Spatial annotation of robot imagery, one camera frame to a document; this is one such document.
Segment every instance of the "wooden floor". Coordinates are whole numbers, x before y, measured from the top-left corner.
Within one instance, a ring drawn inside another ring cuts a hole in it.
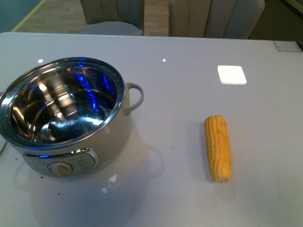
[[[168,36],[168,0],[145,0],[144,8],[144,35]],[[77,34],[85,25],[80,0],[43,0],[16,31]]]

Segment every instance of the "white square coaster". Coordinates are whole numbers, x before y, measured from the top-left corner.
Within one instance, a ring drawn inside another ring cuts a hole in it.
[[[241,66],[218,65],[218,73],[223,84],[246,84],[246,78]]]

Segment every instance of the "electric cooking pot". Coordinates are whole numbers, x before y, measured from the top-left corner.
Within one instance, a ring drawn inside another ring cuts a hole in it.
[[[129,90],[141,93],[130,105]],[[35,171],[73,176],[105,165],[126,143],[143,89],[92,58],[51,61],[17,78],[0,97],[0,134]]]

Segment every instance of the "glossy tabletop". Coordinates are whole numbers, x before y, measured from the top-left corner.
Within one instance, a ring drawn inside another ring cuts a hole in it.
[[[65,178],[0,157],[0,226],[299,227],[303,223],[303,52],[272,41],[0,34],[0,89],[65,57],[114,66],[145,93],[120,156]],[[245,85],[222,84],[241,66]],[[131,102],[139,94],[131,90]],[[213,183],[204,120],[225,117],[232,179]]]

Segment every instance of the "yellow corn kernel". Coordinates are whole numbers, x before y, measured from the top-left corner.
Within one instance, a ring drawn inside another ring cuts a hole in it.
[[[204,123],[206,151],[210,175],[215,182],[231,179],[231,153],[226,120],[220,116],[210,116]]]

